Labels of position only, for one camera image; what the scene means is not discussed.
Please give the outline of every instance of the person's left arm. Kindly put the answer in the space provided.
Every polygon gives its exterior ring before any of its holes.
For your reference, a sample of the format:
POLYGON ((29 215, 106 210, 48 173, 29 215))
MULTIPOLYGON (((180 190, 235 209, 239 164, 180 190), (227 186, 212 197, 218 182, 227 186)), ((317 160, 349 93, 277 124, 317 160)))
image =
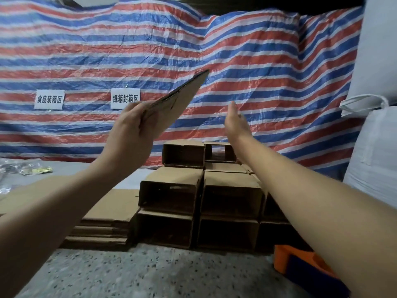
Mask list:
POLYGON ((61 188, 0 217, 0 289, 11 298, 27 284, 73 227, 109 190, 144 164, 157 115, 144 123, 148 103, 129 104, 102 154, 61 188))

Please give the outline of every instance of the white paper sign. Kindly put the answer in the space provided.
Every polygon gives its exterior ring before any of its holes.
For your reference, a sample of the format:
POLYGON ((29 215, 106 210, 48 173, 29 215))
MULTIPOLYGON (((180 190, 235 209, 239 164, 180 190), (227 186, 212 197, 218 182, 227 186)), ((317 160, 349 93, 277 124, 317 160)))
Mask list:
POLYGON ((141 101, 141 89, 111 89, 110 98, 110 108, 122 110, 130 102, 141 101))
POLYGON ((65 90, 37 90, 35 110, 62 110, 65 90))

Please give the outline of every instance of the person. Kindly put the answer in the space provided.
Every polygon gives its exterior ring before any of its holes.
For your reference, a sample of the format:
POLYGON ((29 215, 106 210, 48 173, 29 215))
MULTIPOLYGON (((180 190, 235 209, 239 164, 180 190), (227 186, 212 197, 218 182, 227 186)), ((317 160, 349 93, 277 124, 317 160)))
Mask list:
MULTIPOLYGON (((129 104, 122 111, 101 155, 86 170, 0 217, 3 297, 15 296, 90 208, 144 164, 157 123, 157 115, 142 123, 147 106, 129 104)), ((252 168, 291 224, 354 296, 396 296, 397 210, 261 144, 234 102, 225 129, 237 157, 252 168)))

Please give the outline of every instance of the floor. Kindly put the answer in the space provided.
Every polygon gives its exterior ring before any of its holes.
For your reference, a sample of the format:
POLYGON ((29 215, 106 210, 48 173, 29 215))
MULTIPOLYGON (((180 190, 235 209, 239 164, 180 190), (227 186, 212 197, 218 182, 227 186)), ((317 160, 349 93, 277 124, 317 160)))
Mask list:
POLYGON ((309 298, 271 256, 138 244, 129 252, 58 249, 17 296, 309 298))

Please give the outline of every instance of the striped tarp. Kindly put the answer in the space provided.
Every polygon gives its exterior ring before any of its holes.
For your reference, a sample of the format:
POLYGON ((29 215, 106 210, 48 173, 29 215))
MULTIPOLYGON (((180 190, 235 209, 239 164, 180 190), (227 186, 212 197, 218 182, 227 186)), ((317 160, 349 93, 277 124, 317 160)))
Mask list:
POLYGON ((161 97, 198 71, 205 84, 158 140, 226 140, 235 100, 255 137, 320 172, 346 166, 360 120, 341 118, 363 9, 300 16, 278 10, 202 16, 180 3, 123 0, 71 10, 0 3, 0 157, 91 161, 113 121, 111 88, 161 97), (63 110, 34 110, 37 89, 63 89, 63 110))

